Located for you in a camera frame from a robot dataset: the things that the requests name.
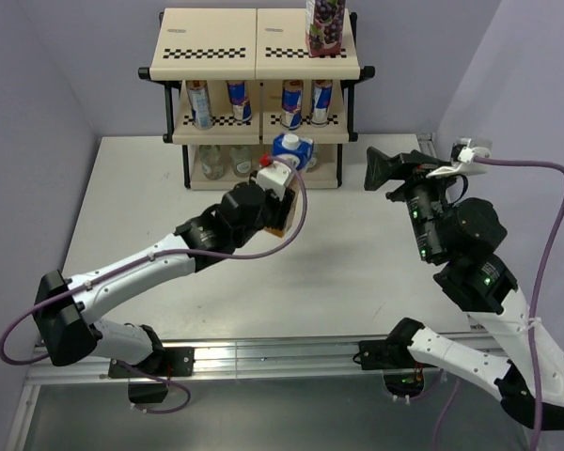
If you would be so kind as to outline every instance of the shelf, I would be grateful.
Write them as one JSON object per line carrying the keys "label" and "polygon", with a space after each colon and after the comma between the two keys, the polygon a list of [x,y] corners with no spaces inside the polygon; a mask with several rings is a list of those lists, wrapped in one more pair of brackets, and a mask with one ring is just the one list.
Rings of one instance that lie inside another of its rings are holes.
{"label": "shelf", "polygon": [[[225,153],[229,152],[228,146],[223,146]],[[264,153],[271,153],[272,146],[253,147],[253,170],[259,168],[259,158]],[[338,187],[337,181],[337,147],[334,145],[320,145],[318,148],[318,166],[315,171],[305,172],[303,179],[305,186],[309,190],[326,190]],[[226,156],[226,173],[219,180],[207,179],[202,171],[200,159],[195,155],[192,165],[192,176],[190,187],[194,191],[225,191],[231,190],[234,185],[248,178],[240,178],[234,174],[229,164],[229,157]]]}
{"label": "shelf", "polygon": [[305,42],[304,9],[259,9],[257,12],[257,68],[260,80],[357,80],[360,68],[345,8],[341,55],[310,58]]}
{"label": "shelf", "polygon": [[174,144],[259,144],[260,95],[259,82],[247,82],[253,117],[249,122],[239,123],[232,115],[232,105],[227,97],[226,82],[211,80],[207,82],[211,99],[211,113],[215,125],[208,130],[199,130],[192,121],[192,112],[185,83],[180,94],[180,108],[173,132]]}
{"label": "shelf", "polygon": [[255,9],[167,8],[153,81],[255,79]]}
{"label": "shelf", "polygon": [[[280,133],[290,132],[280,125],[280,112],[282,102],[282,81],[268,80],[263,82],[263,143],[271,144]],[[301,127],[292,133],[313,139],[316,144],[342,144],[349,142],[347,132],[347,117],[342,100],[340,81],[333,84],[332,99],[328,125],[314,127],[309,123],[311,110],[311,81],[304,80],[303,87],[303,122]]]}

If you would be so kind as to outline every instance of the white table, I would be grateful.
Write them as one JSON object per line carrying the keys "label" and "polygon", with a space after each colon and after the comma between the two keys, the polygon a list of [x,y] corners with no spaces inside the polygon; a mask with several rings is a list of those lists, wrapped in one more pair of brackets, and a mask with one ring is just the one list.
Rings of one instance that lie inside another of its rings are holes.
{"label": "white table", "polygon": [[[284,252],[221,262],[107,317],[148,324],[162,339],[387,334],[404,317],[438,332],[469,332],[466,315],[432,280],[439,269],[420,261],[405,205],[363,190],[369,145],[389,154],[418,148],[415,135],[360,136],[345,150],[344,185],[309,191],[305,229]],[[184,189],[179,146],[160,137],[103,138],[64,274],[135,253],[221,196]],[[259,233],[238,252],[277,244]]]}

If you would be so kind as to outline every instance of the white wall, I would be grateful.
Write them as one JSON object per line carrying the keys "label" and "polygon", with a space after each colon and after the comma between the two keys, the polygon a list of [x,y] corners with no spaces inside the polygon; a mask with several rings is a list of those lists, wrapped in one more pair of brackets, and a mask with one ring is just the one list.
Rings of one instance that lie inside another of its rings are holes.
{"label": "white wall", "polygon": [[[0,0],[0,333],[61,265],[96,144],[20,5]],[[9,352],[29,357],[36,334],[25,324]],[[25,371],[0,361],[0,449]]]}
{"label": "white wall", "polygon": [[[564,164],[564,0],[503,0],[438,131],[447,156],[456,135],[493,139],[493,156]],[[508,238],[499,248],[530,296],[561,200],[558,173],[492,168],[471,195],[491,200]],[[543,323],[564,349],[564,225],[540,296]],[[548,434],[564,449],[564,433]]]}
{"label": "white wall", "polygon": [[[305,0],[20,0],[100,135],[161,135],[160,86],[140,81],[167,7],[303,8]],[[500,0],[350,0],[358,54],[376,67],[356,90],[359,132],[434,132]]]}

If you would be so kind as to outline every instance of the checkered strip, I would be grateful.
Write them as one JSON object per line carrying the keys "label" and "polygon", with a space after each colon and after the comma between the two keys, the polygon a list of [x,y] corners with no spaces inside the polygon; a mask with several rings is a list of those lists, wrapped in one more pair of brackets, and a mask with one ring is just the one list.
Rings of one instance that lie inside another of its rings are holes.
{"label": "checkered strip", "polygon": [[[283,49],[281,47],[265,48],[266,58],[309,58],[309,52],[305,49]],[[347,49],[340,49],[340,54],[327,54],[318,56],[318,58],[346,58]]]}
{"label": "checkered strip", "polygon": [[[270,123],[272,125],[280,123],[280,115],[270,115]],[[301,119],[301,125],[311,125],[311,119],[309,117],[303,117]],[[335,124],[338,125],[340,122],[338,121],[338,115],[331,115],[328,117],[328,125]]]}
{"label": "checkered strip", "polygon": [[[232,127],[234,125],[251,125],[251,121],[248,122],[238,122],[234,119],[234,116],[213,116],[211,117],[213,125],[225,125]],[[181,120],[181,125],[192,125],[194,122],[192,116],[185,115]]]}
{"label": "checkered strip", "polygon": [[246,57],[246,48],[240,49],[164,49],[163,59],[213,59]]}

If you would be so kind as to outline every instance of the blue and silver can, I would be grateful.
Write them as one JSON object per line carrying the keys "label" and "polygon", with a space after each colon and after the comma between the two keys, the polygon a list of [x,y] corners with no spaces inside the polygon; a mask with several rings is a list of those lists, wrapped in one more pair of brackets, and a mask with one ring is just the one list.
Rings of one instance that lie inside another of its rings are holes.
{"label": "blue and silver can", "polygon": [[311,125],[328,125],[328,112],[332,100],[332,80],[314,80],[311,87]]}
{"label": "blue and silver can", "polygon": [[280,123],[289,130],[301,126],[303,80],[285,80],[282,85],[282,115]]}
{"label": "blue and silver can", "polygon": [[232,104],[232,115],[237,122],[248,122],[251,120],[251,101],[248,98],[248,88],[244,81],[227,83],[227,95]]}
{"label": "blue and silver can", "polygon": [[213,126],[209,87],[204,80],[186,82],[186,92],[192,109],[192,119],[199,130],[207,130]]}

